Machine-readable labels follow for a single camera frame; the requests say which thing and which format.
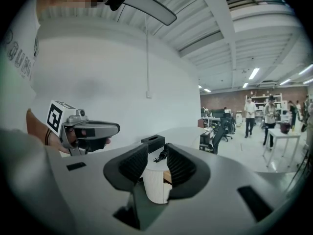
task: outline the white shelving unit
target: white shelving unit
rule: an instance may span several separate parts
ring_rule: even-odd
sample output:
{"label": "white shelving unit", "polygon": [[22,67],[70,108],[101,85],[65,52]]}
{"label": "white shelving unit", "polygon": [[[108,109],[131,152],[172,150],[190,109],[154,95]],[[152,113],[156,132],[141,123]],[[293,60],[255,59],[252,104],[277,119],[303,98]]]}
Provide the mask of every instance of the white shelving unit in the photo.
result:
{"label": "white shelving unit", "polygon": [[[265,105],[268,103],[266,101],[266,99],[268,99],[269,95],[266,95],[266,96],[252,96],[251,99],[252,101],[255,103],[256,107],[257,107],[257,110],[256,110],[256,114],[255,114],[255,117],[256,118],[263,118],[264,116],[264,108],[265,108]],[[280,93],[278,95],[273,95],[273,97],[275,98],[275,104],[276,104],[276,110],[278,111],[278,113],[280,114],[280,116],[282,116],[282,111],[283,111],[283,95]]]}

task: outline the brick wall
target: brick wall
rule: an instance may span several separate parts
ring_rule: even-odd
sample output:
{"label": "brick wall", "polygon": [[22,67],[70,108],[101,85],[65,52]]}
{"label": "brick wall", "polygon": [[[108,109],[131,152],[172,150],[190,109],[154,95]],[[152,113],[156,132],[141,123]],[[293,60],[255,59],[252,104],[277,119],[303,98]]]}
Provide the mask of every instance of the brick wall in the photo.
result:
{"label": "brick wall", "polygon": [[206,107],[207,109],[221,109],[227,107],[231,109],[233,113],[236,111],[243,111],[245,106],[245,96],[250,95],[250,92],[255,93],[257,96],[262,96],[263,94],[275,95],[283,94],[283,100],[291,100],[296,103],[297,100],[302,104],[305,101],[305,97],[308,94],[307,87],[289,87],[289,88],[277,88],[277,89],[258,89],[258,90],[246,90],[238,92],[229,93],[218,93],[218,94],[208,94],[200,96],[201,107]]}

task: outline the desk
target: desk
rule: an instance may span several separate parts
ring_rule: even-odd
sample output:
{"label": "desk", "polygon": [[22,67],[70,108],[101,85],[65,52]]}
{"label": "desk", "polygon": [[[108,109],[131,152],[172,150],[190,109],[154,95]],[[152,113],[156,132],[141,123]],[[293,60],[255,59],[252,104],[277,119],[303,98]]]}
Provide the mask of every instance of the desk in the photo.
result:
{"label": "desk", "polygon": [[202,119],[207,119],[209,120],[209,126],[211,126],[212,121],[221,121],[221,119],[219,117],[202,117]]}
{"label": "desk", "polygon": [[286,145],[285,145],[285,149],[284,149],[284,153],[282,155],[282,157],[285,155],[286,153],[286,149],[287,149],[287,146],[288,146],[288,140],[289,139],[297,139],[297,143],[295,145],[295,148],[293,150],[293,154],[292,154],[292,157],[291,157],[291,161],[288,165],[288,167],[290,167],[293,159],[294,159],[294,156],[295,156],[295,153],[297,151],[297,148],[298,148],[298,144],[299,144],[299,140],[300,140],[300,134],[296,133],[296,132],[292,132],[291,130],[288,132],[288,134],[284,134],[280,131],[280,129],[268,129],[268,137],[267,137],[267,140],[266,140],[266,144],[265,144],[265,148],[264,148],[264,153],[263,153],[263,157],[265,155],[265,152],[266,152],[266,149],[267,149],[267,146],[268,146],[268,142],[269,142],[269,139],[270,139],[270,135],[273,136],[273,141],[274,141],[274,144],[273,144],[273,148],[272,148],[272,152],[271,152],[271,155],[270,155],[270,158],[269,158],[269,161],[268,161],[268,164],[267,164],[267,167],[269,166],[269,163],[273,157],[273,154],[274,154],[274,151],[275,151],[275,148],[276,148],[276,144],[277,144],[277,140],[278,139],[287,139],[286,141]]}
{"label": "desk", "polygon": [[[165,143],[170,142],[199,149],[200,135],[206,131],[199,127],[181,127],[160,132],[158,135],[165,137]],[[142,174],[147,197],[157,204],[167,203],[170,191],[170,189],[165,188],[163,183],[164,172],[169,171],[167,159],[161,160],[158,163],[153,162],[153,159],[159,157],[162,151],[163,147],[148,155],[148,163]]]}

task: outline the white floor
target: white floor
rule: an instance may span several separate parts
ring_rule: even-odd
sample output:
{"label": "white floor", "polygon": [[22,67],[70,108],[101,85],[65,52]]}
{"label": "white floor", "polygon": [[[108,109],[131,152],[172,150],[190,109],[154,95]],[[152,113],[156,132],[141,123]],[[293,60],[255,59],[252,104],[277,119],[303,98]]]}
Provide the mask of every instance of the white floor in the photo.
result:
{"label": "white floor", "polygon": [[301,138],[290,167],[288,165],[291,161],[296,139],[289,140],[289,145],[283,158],[281,156],[286,140],[278,140],[271,163],[266,167],[271,152],[268,150],[265,156],[262,156],[265,131],[261,130],[258,124],[253,127],[252,136],[245,139],[246,123],[243,122],[241,127],[236,128],[235,134],[230,135],[233,137],[232,140],[228,138],[228,142],[226,142],[225,139],[222,139],[219,144],[218,155],[236,160],[257,172],[296,172],[297,164],[302,162],[305,155],[303,150],[306,143],[306,132],[301,133],[301,126],[302,123],[297,120],[295,132],[300,133]]}

